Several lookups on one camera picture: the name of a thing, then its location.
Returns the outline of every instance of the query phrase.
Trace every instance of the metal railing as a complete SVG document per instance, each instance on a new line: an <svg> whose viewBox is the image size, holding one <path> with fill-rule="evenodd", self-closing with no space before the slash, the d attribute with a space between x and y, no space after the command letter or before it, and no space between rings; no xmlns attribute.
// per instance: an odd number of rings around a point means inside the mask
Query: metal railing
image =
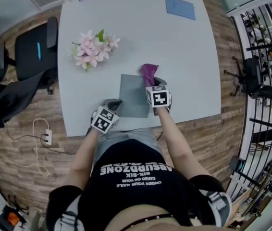
<svg viewBox="0 0 272 231"><path fill-rule="evenodd" d="M249 39L250 47L246 48L246 51L259 61L262 86L272 87L271 9L266 4L242 14L241 17ZM253 196L253 200L243 215L249 212L272 180L272 101L264 97L258 98L252 109L254 109L254 116L248 118L252 123L252 135L247 156L243 158L245 163L239 172L233 171L235 181L230 180L227 187L229 189L230 183L236 184L231 188L231 193L228 192L232 201L245 193L246 188L252 189L249 197Z"/></svg>

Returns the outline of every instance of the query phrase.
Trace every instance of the green leaf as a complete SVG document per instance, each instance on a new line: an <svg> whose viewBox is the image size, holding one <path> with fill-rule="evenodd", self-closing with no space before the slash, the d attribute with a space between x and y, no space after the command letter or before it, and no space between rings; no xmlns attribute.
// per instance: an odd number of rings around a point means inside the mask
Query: green leaf
<svg viewBox="0 0 272 231"><path fill-rule="evenodd" d="M105 42L103 38L104 29L102 29L98 34L96 34L96 37L99 39L100 42Z"/></svg>

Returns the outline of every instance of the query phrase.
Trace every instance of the gray cloth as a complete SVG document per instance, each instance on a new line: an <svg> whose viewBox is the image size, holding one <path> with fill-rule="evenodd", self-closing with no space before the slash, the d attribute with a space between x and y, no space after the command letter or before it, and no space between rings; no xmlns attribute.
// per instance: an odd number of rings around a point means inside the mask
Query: gray cloth
<svg viewBox="0 0 272 231"><path fill-rule="evenodd" d="M97 163L99 158L112 145L122 142L122 141L132 140L132 139L142 142L143 144L154 149L155 151L157 151L158 153L160 153L163 156L161 149L159 147L159 144L156 141L154 134L153 134L153 130L151 128L141 128L141 129L136 129L136 130L132 130L132 131L128 131L128 132L109 131L108 133L102 134L99 137L99 144L98 144L98 148L94 154L92 168Z"/></svg>
<svg viewBox="0 0 272 231"><path fill-rule="evenodd" d="M150 106L142 76L121 75L120 100L123 102L120 117L148 117Z"/></svg>

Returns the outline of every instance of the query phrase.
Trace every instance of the floor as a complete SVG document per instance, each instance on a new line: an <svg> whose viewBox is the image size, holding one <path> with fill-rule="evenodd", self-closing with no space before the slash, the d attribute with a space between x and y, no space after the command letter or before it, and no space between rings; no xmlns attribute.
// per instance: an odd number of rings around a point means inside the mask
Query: floor
<svg viewBox="0 0 272 231"><path fill-rule="evenodd" d="M203 119L183 122L178 124L180 130L189 142L194 154L200 163L226 187L230 169L229 162L233 155L237 155L244 121L245 96L241 93L237 97L230 97L229 93L235 88L235 80L223 74L226 69L237 72L232 56L241 58L239 42L232 21L225 15L218 0L204 0L209 14L215 43L218 53L222 109L220 115ZM0 43L5 41L10 56L14 57L15 38L47 20L50 16L60 17L60 8L51 12L45 12L32 17L0 36ZM5 82L16 80L13 67L9 67ZM48 95L45 90L39 90L32 103L19 115L8 123L6 128L0 129L0 153L5 157L22 165L36 162L35 143L33 138L24 137L12 140L26 134L32 134L32 122L35 118L48 120L53 130L53 150L74 153L81 144L83 137L67 138L62 118L60 93L58 84L54 87L54 94ZM45 133L46 124L38 121L35 124L35 134ZM154 129L158 137L160 128ZM159 143L169 165L172 164L169 157L164 137ZM36 167L19 167L6 162L0 156L0 190L7 196L15 194L22 205L37 207L45 211L48 194L54 188L60 186L66 176L73 155L59 154L48 151L38 142L40 163L47 167L51 176L41 176Z"/></svg>

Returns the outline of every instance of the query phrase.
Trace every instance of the power strip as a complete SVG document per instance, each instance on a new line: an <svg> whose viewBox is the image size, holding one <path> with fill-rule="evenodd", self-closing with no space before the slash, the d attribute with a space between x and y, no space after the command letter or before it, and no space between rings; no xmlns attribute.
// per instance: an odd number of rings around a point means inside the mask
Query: power strip
<svg viewBox="0 0 272 231"><path fill-rule="evenodd" d="M47 135L45 135L45 140L46 140L47 142L45 142L45 143L48 144L48 145L51 145L51 137L52 137L52 135L53 135L52 130L46 129L46 134L47 134Z"/></svg>

